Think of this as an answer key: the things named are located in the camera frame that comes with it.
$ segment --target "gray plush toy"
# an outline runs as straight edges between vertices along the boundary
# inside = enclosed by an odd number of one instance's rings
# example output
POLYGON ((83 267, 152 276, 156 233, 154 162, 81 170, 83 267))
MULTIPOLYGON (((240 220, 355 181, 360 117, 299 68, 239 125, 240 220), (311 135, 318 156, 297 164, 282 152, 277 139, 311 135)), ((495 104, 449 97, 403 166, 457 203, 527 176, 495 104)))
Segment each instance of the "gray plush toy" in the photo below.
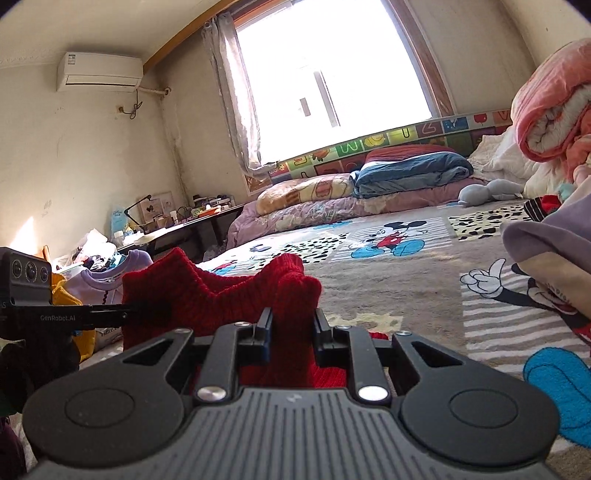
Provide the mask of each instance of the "gray plush toy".
POLYGON ((458 195, 463 207, 475 207, 494 200, 515 200, 521 198, 523 186, 514 181, 496 179, 488 185, 468 185, 458 195))

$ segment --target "wooden trim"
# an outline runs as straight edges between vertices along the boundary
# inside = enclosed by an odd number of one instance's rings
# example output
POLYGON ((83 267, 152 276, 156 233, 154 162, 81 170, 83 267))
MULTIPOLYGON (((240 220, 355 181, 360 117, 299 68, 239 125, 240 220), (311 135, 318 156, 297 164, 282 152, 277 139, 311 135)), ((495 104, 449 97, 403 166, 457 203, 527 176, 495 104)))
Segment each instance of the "wooden trim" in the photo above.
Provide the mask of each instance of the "wooden trim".
POLYGON ((189 25, 187 25, 180 32, 178 32, 173 38, 168 40, 154 55, 152 55, 146 61, 146 63, 144 63, 144 73, 147 73, 149 70, 154 68, 159 62, 164 60, 164 58, 168 54, 170 54, 175 48, 177 48, 182 42, 187 40, 197 30, 204 26, 207 20, 210 20, 211 18, 215 17, 217 14, 223 12, 229 6, 235 4, 238 1, 239 0, 220 0, 211 8, 205 10, 205 12, 203 12, 189 25))
POLYGON ((431 96, 435 101, 435 106, 439 110, 439 116, 454 115, 452 101, 447 94, 447 89, 437 68, 437 63, 408 5, 404 0, 388 1, 392 5, 393 13, 398 19, 400 28, 406 35, 415 58, 418 60, 427 86, 431 90, 431 96))
POLYGON ((256 17, 262 15, 266 11, 270 10, 271 8, 275 8, 278 5, 284 4, 285 0, 267 0, 263 4, 259 5, 256 8, 242 14, 238 15, 237 17, 232 17, 234 19, 234 25, 236 28, 243 26, 246 22, 250 22, 250 20, 254 20, 256 17))

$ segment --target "red knitted garment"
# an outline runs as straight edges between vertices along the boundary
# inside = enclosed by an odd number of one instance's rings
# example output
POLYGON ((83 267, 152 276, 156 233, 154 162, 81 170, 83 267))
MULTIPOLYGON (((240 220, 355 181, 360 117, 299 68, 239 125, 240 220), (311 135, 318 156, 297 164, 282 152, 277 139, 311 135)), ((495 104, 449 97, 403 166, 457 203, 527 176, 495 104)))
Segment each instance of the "red knitted garment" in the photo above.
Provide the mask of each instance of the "red knitted garment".
POLYGON ((195 336, 205 336, 228 323, 256 323, 263 309, 271 307, 271 362, 264 367, 242 368, 241 383, 316 388, 346 384, 344 370, 318 368, 314 363, 311 333, 321 285, 304 275, 297 255, 280 255, 252 277, 222 277, 197 268, 175 248, 145 270, 126 274, 123 287, 123 303, 171 305, 170 317, 163 319, 162 326, 124 327, 125 349, 175 327, 191 328, 195 336))
POLYGON ((544 195, 541 198, 541 203, 542 210, 544 210, 548 215, 560 208, 561 205, 560 199, 557 195, 544 195))

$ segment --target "gray curtain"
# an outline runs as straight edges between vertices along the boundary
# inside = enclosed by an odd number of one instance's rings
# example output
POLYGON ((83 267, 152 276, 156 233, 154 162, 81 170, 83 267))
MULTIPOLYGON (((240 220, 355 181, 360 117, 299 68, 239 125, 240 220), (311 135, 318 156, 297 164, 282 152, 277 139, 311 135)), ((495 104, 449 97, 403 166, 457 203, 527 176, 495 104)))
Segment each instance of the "gray curtain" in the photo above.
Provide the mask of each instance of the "gray curtain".
POLYGON ((261 132, 255 102, 230 13, 222 13, 205 23, 202 35, 222 97, 236 160, 246 175, 265 177, 275 164, 261 165, 261 132))

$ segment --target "ceiling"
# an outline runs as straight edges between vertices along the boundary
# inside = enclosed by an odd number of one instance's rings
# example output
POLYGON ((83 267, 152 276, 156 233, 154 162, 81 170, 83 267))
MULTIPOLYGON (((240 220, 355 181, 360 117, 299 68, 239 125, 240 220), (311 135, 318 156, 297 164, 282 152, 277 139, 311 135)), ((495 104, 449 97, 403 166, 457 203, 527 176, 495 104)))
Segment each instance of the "ceiling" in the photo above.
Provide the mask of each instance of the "ceiling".
POLYGON ((0 68, 67 51, 148 60, 217 0, 21 0, 0 18, 0 68))

